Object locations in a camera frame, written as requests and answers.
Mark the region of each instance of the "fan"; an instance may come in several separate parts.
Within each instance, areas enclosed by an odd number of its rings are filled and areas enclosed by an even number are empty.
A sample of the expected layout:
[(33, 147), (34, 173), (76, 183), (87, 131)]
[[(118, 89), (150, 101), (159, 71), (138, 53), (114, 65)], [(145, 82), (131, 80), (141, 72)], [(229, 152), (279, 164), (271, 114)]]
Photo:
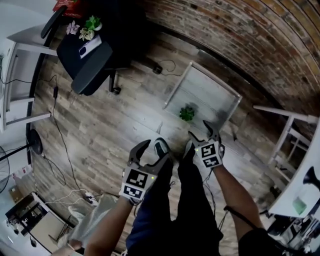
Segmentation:
[(42, 154), (42, 151), (43, 151), (42, 142), (39, 134), (35, 129), (31, 129), (30, 132), (28, 133), (27, 142), (28, 142), (27, 145), (19, 147), (15, 151), (12, 151), (8, 154), (6, 154), (4, 149), (0, 146), (0, 194), (5, 190), (10, 177), (10, 164), (9, 164), (8, 157), (29, 147), (32, 148), (37, 155)]
[[(0, 146), (0, 158), (2, 159), (7, 154), (4, 149)], [(5, 189), (8, 184), (10, 176), (10, 165), (8, 158), (4, 158), (0, 161), (0, 193)]]

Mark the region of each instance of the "flower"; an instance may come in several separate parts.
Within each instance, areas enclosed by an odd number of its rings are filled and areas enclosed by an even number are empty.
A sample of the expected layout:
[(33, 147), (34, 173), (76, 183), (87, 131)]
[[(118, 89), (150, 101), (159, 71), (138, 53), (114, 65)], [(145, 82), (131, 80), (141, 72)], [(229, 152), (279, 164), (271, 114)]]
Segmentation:
[(95, 36), (95, 32), (93, 30), (88, 30), (86, 27), (84, 27), (83, 29), (80, 30), (79, 39), (82, 39), (83, 41), (85, 39), (91, 40), (92, 38), (94, 38), (94, 36)]
[(69, 23), (68, 27), (66, 28), (66, 34), (72, 34), (75, 35), (78, 32), (79, 25), (76, 25), (75, 21), (72, 21), (72, 23)]

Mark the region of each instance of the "office chair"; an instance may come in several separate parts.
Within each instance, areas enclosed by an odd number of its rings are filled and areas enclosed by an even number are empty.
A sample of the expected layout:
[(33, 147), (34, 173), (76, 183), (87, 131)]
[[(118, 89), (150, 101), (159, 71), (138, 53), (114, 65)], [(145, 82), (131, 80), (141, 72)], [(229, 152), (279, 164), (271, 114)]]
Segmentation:
[[(136, 60), (160, 74), (162, 67), (145, 57), (148, 48), (147, 20), (143, 10), (131, 0), (92, 0), (89, 15), (75, 19), (83, 27), (92, 15), (101, 18), (102, 29), (98, 32), (102, 44), (80, 58), (79, 49), (86, 43), (79, 35), (65, 35), (56, 53), (63, 67), (73, 79), (71, 88), (77, 94), (92, 95), (109, 77), (109, 90), (119, 94), (121, 88), (114, 87), (116, 71), (130, 67)], [(45, 38), (50, 29), (58, 27), (66, 6), (60, 7), (41, 32)]]

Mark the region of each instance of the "brick wall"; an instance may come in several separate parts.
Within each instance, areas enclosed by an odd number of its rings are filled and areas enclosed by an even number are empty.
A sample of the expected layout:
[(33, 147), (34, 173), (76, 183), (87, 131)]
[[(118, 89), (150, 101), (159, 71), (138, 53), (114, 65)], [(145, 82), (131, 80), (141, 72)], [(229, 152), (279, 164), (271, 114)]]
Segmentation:
[[(290, 111), (320, 114), (317, 0), (140, 0), (147, 17), (250, 74)], [(302, 132), (310, 128), (300, 125)]]

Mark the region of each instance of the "white table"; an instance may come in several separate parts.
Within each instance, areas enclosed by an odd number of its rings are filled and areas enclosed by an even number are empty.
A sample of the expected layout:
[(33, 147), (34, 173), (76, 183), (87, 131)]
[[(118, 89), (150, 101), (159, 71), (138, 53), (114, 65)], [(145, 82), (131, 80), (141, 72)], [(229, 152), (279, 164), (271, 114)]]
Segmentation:
[[(320, 121), (310, 146), (293, 178), (275, 200), (269, 209), (272, 214), (296, 218), (306, 217), (320, 198), (320, 191), (312, 184), (303, 184), (303, 180), (310, 167), (314, 168), (316, 177), (320, 180)], [(306, 204), (305, 210), (298, 214), (293, 201), (299, 199)]]
[[(56, 56), (57, 53), (48, 47), (40, 45), (31, 45), (25, 43), (14, 42), (10, 39), (5, 39), (0, 42), (0, 55), (3, 55), (2, 59), (2, 69), (1, 69), (1, 79), (4, 83), (12, 81), (14, 79), (15, 66), (19, 60), (17, 56), (17, 51), (30, 51), (36, 53), (44, 53)], [(0, 132), (3, 133), (6, 129), (14, 127), (16, 125), (25, 125), (40, 119), (48, 118), (51, 116), (50, 112), (45, 112), (41, 114), (36, 114), (32, 116), (26, 116), (23, 118), (18, 118), (16, 120), (7, 121), (6, 114), (10, 111), (10, 107), (13, 105), (21, 105), (28, 102), (33, 102), (34, 97), (23, 97), (11, 99), (11, 83), (0, 84), (1, 88), (1, 98), (0, 98)]]

